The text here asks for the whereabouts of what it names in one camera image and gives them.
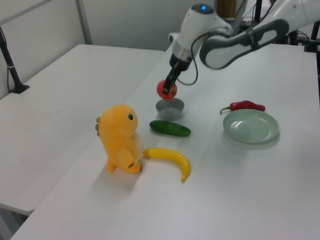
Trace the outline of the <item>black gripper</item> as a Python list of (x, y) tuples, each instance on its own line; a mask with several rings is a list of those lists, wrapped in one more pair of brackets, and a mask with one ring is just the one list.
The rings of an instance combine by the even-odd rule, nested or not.
[(171, 70), (168, 76), (165, 79), (163, 84), (163, 92), (169, 93), (173, 84), (179, 79), (181, 72), (186, 71), (192, 62), (192, 58), (188, 57), (186, 60), (179, 59), (174, 54), (171, 55), (169, 64), (171, 66)]

